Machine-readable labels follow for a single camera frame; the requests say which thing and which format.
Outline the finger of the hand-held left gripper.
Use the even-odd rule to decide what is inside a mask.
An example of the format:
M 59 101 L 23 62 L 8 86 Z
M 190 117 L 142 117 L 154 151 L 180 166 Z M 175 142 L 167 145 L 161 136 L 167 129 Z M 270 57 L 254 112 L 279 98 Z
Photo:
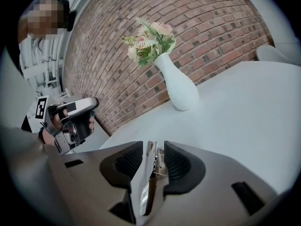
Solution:
M 51 116 L 61 113 L 62 117 L 60 120 L 64 120 L 65 118 L 71 119 L 90 112 L 98 106 L 99 100 L 96 97 L 87 97 L 61 105 L 50 105 L 48 112 Z

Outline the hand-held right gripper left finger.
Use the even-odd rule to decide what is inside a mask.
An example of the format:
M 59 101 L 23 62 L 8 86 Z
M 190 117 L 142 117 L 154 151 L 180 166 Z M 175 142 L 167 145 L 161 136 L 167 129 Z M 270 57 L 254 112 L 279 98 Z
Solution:
M 134 226 L 131 180 L 143 160 L 143 142 L 59 155 L 48 161 L 74 226 Z

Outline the white ceramic vase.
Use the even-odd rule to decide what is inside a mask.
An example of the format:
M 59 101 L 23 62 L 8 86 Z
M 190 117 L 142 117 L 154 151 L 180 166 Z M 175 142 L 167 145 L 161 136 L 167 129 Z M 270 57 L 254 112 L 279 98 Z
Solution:
M 194 82 L 174 65 L 167 53 L 158 56 L 153 63 L 163 74 L 172 104 L 180 111 L 194 108 L 199 101 Z

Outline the silver metal binder clip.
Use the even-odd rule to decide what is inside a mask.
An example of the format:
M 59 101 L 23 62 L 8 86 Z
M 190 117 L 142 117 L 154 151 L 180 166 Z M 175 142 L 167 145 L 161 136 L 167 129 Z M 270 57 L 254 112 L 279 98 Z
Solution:
M 145 156 L 143 184 L 139 213 L 146 217 L 155 214 L 164 202 L 164 187 L 168 184 L 167 167 L 164 163 L 164 150 L 157 142 L 149 141 Z

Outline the white shell chair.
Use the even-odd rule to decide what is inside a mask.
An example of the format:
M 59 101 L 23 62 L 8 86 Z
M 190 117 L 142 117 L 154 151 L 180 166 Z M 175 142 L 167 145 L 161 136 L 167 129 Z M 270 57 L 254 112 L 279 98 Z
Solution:
M 261 45 L 256 48 L 255 52 L 259 61 L 278 62 L 301 66 L 301 63 L 294 62 L 292 59 L 287 58 L 271 45 Z

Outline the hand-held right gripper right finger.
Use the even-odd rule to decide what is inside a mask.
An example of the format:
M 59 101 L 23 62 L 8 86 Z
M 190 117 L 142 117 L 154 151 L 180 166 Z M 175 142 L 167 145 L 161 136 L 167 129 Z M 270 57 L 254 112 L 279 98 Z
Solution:
M 277 196 L 235 159 L 176 142 L 164 142 L 168 183 L 150 226 L 250 226 Z

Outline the pink and white flower bouquet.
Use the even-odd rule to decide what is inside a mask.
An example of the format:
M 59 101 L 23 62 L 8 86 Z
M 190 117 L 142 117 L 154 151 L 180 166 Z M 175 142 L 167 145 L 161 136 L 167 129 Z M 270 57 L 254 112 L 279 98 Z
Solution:
M 173 29 L 168 24 L 149 22 L 136 17 L 140 25 L 136 36 L 122 36 L 121 40 L 128 45 L 127 56 L 139 67 L 152 64 L 160 55 L 170 54 L 176 46 Z

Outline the person's left forearm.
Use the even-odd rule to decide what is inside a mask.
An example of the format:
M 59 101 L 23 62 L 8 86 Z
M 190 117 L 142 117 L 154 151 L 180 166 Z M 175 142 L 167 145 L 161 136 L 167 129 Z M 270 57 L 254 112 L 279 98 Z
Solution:
M 55 137 L 52 136 L 45 128 L 41 128 L 38 137 L 46 145 L 55 146 Z

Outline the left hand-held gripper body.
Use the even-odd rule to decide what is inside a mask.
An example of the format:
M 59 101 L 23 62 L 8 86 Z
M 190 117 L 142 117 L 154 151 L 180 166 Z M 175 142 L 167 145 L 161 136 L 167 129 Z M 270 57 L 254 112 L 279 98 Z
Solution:
M 55 137 L 55 147 L 59 154 L 66 154 L 85 142 L 85 139 L 93 133 L 93 129 L 90 128 L 90 125 L 92 124 L 91 119 L 94 118 L 95 114 L 94 109 L 71 119 L 65 118 L 61 120 L 63 124 L 61 130 L 57 130 L 52 125 L 53 116 L 48 112 L 48 107 L 50 105 L 61 105 L 64 103 L 67 102 L 58 103 L 50 96 L 39 97 L 35 113 L 35 120 Z

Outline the person's left hand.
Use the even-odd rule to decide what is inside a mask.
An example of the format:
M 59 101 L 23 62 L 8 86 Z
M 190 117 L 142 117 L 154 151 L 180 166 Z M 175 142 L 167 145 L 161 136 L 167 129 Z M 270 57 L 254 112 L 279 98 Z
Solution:
M 52 125 L 57 129 L 61 130 L 63 124 L 61 120 L 68 116 L 68 112 L 66 109 L 60 110 L 59 113 L 55 114 L 52 118 Z

